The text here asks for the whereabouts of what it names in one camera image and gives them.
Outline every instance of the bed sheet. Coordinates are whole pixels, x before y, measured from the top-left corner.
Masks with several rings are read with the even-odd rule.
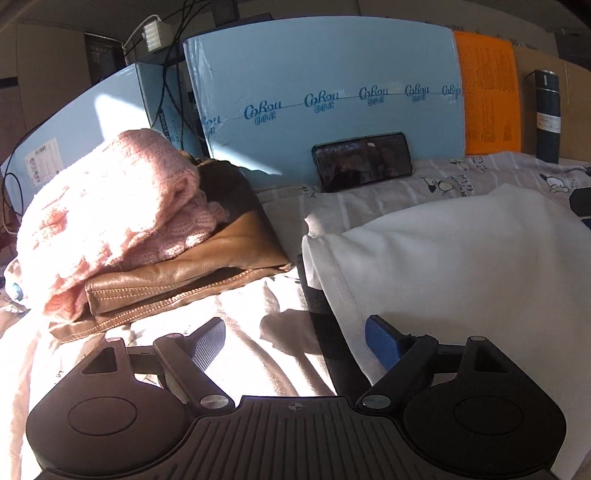
[[[226,343],[206,373],[236,404],[243,395],[335,394],[296,270],[72,343],[59,344],[46,319],[29,312],[0,338],[0,478],[30,480],[40,473],[24,436],[27,415],[105,335],[128,346],[151,345],[216,316],[226,323]]]
[[[502,152],[460,159],[413,162],[414,174],[339,193],[284,187],[258,194],[290,260],[304,235],[343,233],[386,213],[441,199],[482,195],[504,183],[534,189],[569,208],[569,196],[591,186],[591,163],[542,162],[523,153]]]
[[[554,166],[525,154],[426,160],[415,163],[414,170],[413,177],[336,194],[297,186],[258,196],[293,260],[301,252],[303,235],[342,233],[419,203],[489,193],[510,183],[537,189],[568,207],[574,188],[591,186],[586,166]],[[226,347],[207,374],[235,401],[245,394],[332,395],[334,388],[297,278],[292,270],[261,279],[107,335],[122,337],[127,345],[150,345],[161,335],[189,333],[219,316],[226,322]],[[47,319],[29,312],[0,338],[2,479],[29,480],[39,473],[24,436],[28,412],[102,338],[96,335],[62,345],[46,332],[46,324]],[[577,474],[586,475],[587,469]]]

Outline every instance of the black cable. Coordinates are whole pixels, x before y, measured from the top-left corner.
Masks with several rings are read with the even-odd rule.
[[[193,5],[195,5],[196,0],[193,0],[193,3],[191,4],[191,7],[189,8],[189,11],[191,11],[191,9],[193,8]],[[160,112],[162,111],[162,104],[164,102],[164,92],[166,91],[166,70],[168,69],[168,58],[170,57],[170,53],[172,52],[176,42],[178,42],[178,39],[180,39],[180,35],[182,33],[183,30],[183,23],[185,21],[185,7],[187,5],[187,0],[184,0],[183,2],[183,14],[182,14],[182,18],[181,18],[181,23],[179,23],[178,25],[178,29],[177,32],[174,34],[174,38],[173,38],[173,42],[170,44],[168,51],[166,52],[166,56],[164,57],[164,65],[162,68],[162,91],[160,93],[160,101],[158,102],[158,108],[156,109],[156,114],[154,116],[154,121],[152,122],[152,125],[150,125],[150,128],[154,128],[154,125],[156,124],[156,120],[158,119],[158,115],[160,114]]]
[[[4,175],[2,175],[2,184],[0,185],[0,189],[2,190],[2,227],[4,228],[4,230],[6,230],[6,233],[8,233],[10,235],[16,235],[17,232],[13,232],[13,231],[11,231],[11,230],[8,229],[8,226],[6,225],[6,216],[4,215],[4,207],[7,206],[8,209],[10,211],[12,211],[12,213],[14,213],[15,215],[17,215],[17,216],[19,216],[19,217],[22,218],[22,216],[25,213],[25,202],[24,202],[24,199],[22,197],[21,182],[18,180],[18,177],[14,173],[9,172],[8,169],[10,168],[10,163],[12,162],[12,158],[13,158],[15,152],[17,151],[17,148],[20,147],[22,145],[22,143],[27,138],[29,138],[29,136],[34,131],[36,131],[40,126],[42,126],[45,122],[47,122],[47,120],[44,120],[40,124],[34,126],[26,134],[24,134],[22,136],[22,138],[17,142],[17,144],[15,145],[15,147],[12,149],[12,153],[10,154],[10,157],[8,157],[8,160],[6,161],[6,169],[4,170]],[[20,195],[20,198],[21,198],[21,213],[18,213],[14,209],[14,207],[10,204],[10,202],[7,200],[7,197],[6,197],[6,195],[7,195],[7,191],[6,191],[6,179],[8,177],[10,177],[10,176],[14,177],[14,179],[17,181],[18,191],[19,191],[19,195]]]
[[[202,5],[199,9],[197,9],[197,11],[188,19],[186,18],[186,15],[191,13],[191,10],[193,9],[193,7],[198,4],[201,3],[203,1],[206,1],[206,3],[204,5]],[[178,86],[178,92],[179,92],[179,96],[180,96],[180,101],[181,101],[181,108],[179,109],[179,107],[177,106],[174,97],[170,91],[170,88],[168,87],[168,83],[167,83],[167,79],[166,79],[166,73],[167,73],[167,69],[168,69],[168,58],[170,57],[170,53],[172,52],[173,48],[177,49],[177,56],[178,56],[178,47],[180,44],[180,38],[181,35],[183,33],[183,31],[189,26],[189,24],[192,22],[192,20],[199,15],[204,8],[206,8],[208,5],[210,4],[209,1],[207,0],[193,0],[193,3],[191,4],[191,6],[189,7],[189,10],[186,12],[183,11],[183,18],[181,19],[181,23],[178,26],[177,32],[174,36],[174,40],[173,43],[170,45],[168,52],[166,54],[166,57],[164,59],[164,65],[163,65],[163,72],[162,72],[162,81],[163,81],[163,85],[162,85],[162,91],[161,91],[161,95],[160,95],[160,101],[158,103],[158,108],[156,109],[156,115],[154,117],[154,122],[152,123],[152,127],[154,127],[156,120],[158,119],[158,115],[160,114],[160,112],[162,112],[162,105],[164,103],[164,94],[165,92],[168,92],[168,96],[171,100],[171,103],[173,104],[175,110],[179,113],[179,115],[181,116],[181,144],[182,144],[182,140],[183,140],[183,131],[184,131],[184,126],[187,125],[188,129],[191,131],[191,133],[193,133],[197,138],[200,138],[199,135],[196,134],[196,132],[194,131],[194,129],[189,125],[189,123],[187,122],[186,118],[184,117],[184,109],[183,109],[183,101],[182,101],[182,92],[181,92],[181,88],[180,88],[180,72],[178,70],[178,63],[176,64],[176,68],[177,68],[177,86]]]

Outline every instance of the white cloth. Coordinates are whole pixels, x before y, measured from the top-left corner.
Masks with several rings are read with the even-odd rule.
[[[379,314],[442,343],[488,337],[560,406],[562,480],[591,445],[591,231],[533,190],[431,202],[343,234],[303,240],[310,286],[324,290],[371,382],[385,373],[365,344]]]

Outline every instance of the smartphone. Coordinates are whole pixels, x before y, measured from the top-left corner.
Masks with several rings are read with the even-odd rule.
[[[329,193],[413,174],[401,132],[316,145],[312,155],[322,188]]]

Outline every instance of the barcode label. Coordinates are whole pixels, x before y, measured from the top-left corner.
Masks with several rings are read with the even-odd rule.
[[[55,138],[30,152],[24,162],[34,187],[47,183],[64,169]]]
[[[41,183],[41,175],[39,175],[39,167],[37,167],[35,157],[29,158],[29,165],[31,166],[31,171],[33,172],[33,178],[35,182]]]

